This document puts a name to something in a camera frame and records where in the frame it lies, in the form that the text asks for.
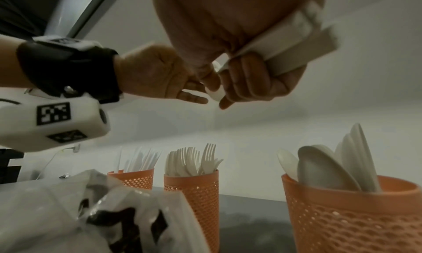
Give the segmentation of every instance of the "dark ceiling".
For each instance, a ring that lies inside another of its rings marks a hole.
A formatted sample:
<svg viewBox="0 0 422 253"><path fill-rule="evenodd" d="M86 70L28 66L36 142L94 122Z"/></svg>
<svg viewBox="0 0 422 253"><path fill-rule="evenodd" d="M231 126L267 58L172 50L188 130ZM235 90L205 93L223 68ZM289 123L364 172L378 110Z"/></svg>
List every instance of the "dark ceiling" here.
<svg viewBox="0 0 422 253"><path fill-rule="evenodd" d="M59 0L0 0L0 34L41 36Z"/></svg>

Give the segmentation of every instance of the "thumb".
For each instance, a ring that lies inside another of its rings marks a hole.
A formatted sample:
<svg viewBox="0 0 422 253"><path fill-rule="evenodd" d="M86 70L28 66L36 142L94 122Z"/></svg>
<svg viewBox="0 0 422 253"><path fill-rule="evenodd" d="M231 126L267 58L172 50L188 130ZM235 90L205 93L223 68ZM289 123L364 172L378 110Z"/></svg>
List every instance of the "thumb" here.
<svg viewBox="0 0 422 253"><path fill-rule="evenodd" d="M202 67L195 67L193 69L194 74L202 82L205 87L215 92L220 88L221 82L220 77L214 70L212 64L204 65Z"/></svg>

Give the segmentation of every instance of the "black cable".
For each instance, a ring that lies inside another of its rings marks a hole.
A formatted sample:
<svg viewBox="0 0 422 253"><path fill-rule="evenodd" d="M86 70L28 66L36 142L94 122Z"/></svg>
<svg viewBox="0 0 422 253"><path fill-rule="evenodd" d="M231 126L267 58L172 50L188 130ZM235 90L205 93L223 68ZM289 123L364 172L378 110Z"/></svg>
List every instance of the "black cable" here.
<svg viewBox="0 0 422 253"><path fill-rule="evenodd" d="M21 105L21 103L19 103L18 101L13 101L13 100L3 99L3 98L0 98L0 102L6 102L6 103L15 104L15 105Z"/></svg>

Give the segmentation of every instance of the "white cable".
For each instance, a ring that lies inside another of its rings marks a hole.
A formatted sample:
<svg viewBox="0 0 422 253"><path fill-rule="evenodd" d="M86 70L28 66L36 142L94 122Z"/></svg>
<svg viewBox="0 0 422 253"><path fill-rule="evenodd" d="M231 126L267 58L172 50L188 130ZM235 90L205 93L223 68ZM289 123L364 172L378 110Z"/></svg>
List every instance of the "white cable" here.
<svg viewBox="0 0 422 253"><path fill-rule="evenodd" d="M38 177L37 177L35 180L38 180L38 179L41 177L41 175L44 173L44 170L47 168L48 164L50 164L50 162L52 162L52 161L53 161L54 157L55 157L55 156L56 156L59 152L63 152L64 150L67 150L67 149L73 149L73 148L74 148L74 147L68 147L68 148L61 149L61 150L57 151L57 152L53 155L53 157L50 159L50 161L49 161L49 162L47 162L47 164L44 166L44 168L41 170L41 172L38 174Z"/></svg>

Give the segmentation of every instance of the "utensil holder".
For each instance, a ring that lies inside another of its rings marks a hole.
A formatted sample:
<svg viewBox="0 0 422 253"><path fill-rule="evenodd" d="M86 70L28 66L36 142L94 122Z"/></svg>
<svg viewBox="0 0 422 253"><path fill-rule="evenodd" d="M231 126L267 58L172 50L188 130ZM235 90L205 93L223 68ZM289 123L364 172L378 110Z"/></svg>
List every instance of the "utensil holder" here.
<svg viewBox="0 0 422 253"><path fill-rule="evenodd" d="M378 176L382 193L317 189L281 177L298 253L422 252L418 185Z"/></svg>
<svg viewBox="0 0 422 253"><path fill-rule="evenodd" d="M126 186L148 190L153 188L154 169L139 172L123 172L121 169L119 173L109 172L107 175L121 180Z"/></svg>
<svg viewBox="0 0 422 253"><path fill-rule="evenodd" d="M218 170L192 177L164 176L165 191L182 191L201 225L212 253L220 249Z"/></svg>

